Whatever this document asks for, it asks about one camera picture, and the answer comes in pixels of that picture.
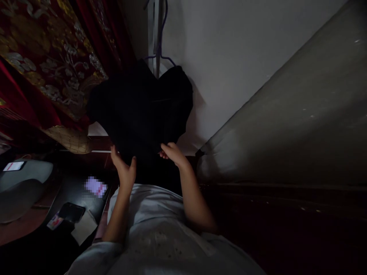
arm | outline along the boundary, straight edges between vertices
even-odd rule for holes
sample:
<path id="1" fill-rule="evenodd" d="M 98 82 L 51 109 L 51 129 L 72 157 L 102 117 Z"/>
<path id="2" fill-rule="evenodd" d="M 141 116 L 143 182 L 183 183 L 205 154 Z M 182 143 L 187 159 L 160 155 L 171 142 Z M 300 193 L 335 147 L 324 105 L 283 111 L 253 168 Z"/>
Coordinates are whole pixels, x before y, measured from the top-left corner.
<path id="1" fill-rule="evenodd" d="M 131 190 L 136 177 L 136 157 L 133 157 L 131 165 L 128 166 L 117 154 L 115 146 L 112 146 L 111 158 L 119 173 L 120 188 L 110 222 L 107 225 L 102 240 L 106 242 L 122 243 L 126 234 Z"/>
<path id="2" fill-rule="evenodd" d="M 187 158 L 173 142 L 168 143 L 168 146 L 161 144 L 161 147 L 165 153 L 161 156 L 165 159 L 170 158 L 179 168 L 183 208 L 187 219 L 197 231 L 217 233 L 217 224 L 201 194 L 196 176 Z"/>

clothes hanger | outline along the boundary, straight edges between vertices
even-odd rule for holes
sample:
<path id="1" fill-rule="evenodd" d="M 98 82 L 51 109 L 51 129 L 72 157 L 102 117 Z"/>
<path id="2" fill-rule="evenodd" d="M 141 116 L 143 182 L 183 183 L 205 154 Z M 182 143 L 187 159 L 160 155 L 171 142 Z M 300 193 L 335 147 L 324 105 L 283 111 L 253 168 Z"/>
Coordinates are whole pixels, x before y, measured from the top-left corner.
<path id="1" fill-rule="evenodd" d="M 152 55 L 152 56 L 147 56 L 146 58 L 144 58 L 144 60 L 150 59 L 150 58 L 156 58 L 157 55 L 158 55 L 162 59 L 168 59 L 173 64 L 173 66 L 176 67 L 176 64 L 173 62 L 173 60 L 171 58 L 162 56 L 163 28 L 164 28 L 164 25 L 166 23 L 167 15 L 168 15 L 168 0 L 166 0 L 165 2 L 166 2 L 166 8 L 165 8 L 165 12 L 164 12 L 164 19 L 163 19 L 162 28 L 161 28 L 159 44 L 158 44 L 158 47 L 157 47 L 157 53 L 155 55 Z M 146 1 L 145 5 L 144 5 L 144 10 L 147 8 L 148 3 L 149 3 L 149 0 Z"/>

red curtain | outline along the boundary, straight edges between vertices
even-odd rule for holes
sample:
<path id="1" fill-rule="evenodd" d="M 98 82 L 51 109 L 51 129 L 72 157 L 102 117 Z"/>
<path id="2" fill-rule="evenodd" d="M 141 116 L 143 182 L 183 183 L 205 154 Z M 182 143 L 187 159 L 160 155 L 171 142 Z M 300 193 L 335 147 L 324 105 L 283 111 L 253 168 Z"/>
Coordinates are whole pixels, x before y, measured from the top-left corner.
<path id="1" fill-rule="evenodd" d="M 136 62 L 116 1 L 77 0 L 73 8 L 109 76 Z"/>

phone screen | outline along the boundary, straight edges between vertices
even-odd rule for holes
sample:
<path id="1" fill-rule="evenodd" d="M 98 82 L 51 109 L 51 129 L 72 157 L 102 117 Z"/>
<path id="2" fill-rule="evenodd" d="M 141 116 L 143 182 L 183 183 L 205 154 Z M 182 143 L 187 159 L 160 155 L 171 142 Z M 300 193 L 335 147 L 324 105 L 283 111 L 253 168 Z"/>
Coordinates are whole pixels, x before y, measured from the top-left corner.
<path id="1" fill-rule="evenodd" d="M 25 162 L 9 162 L 3 171 L 16 171 L 20 170 Z"/>
<path id="2" fill-rule="evenodd" d="M 84 188 L 92 192 L 98 198 L 102 198 L 107 190 L 107 185 L 103 184 L 103 182 L 99 181 L 95 177 L 90 176 L 85 182 Z"/>

smartphone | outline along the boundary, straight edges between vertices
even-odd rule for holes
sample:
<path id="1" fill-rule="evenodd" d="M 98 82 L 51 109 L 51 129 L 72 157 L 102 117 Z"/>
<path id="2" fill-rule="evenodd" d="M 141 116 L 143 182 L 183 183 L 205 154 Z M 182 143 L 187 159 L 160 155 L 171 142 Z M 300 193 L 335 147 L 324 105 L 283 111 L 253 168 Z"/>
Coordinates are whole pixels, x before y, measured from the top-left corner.
<path id="1" fill-rule="evenodd" d="M 79 222 L 81 217 L 84 215 L 85 208 L 72 204 L 71 202 L 66 202 L 61 207 L 58 216 L 72 223 Z"/>
<path id="2" fill-rule="evenodd" d="M 21 170 L 26 162 L 9 162 L 3 171 L 17 171 Z"/>

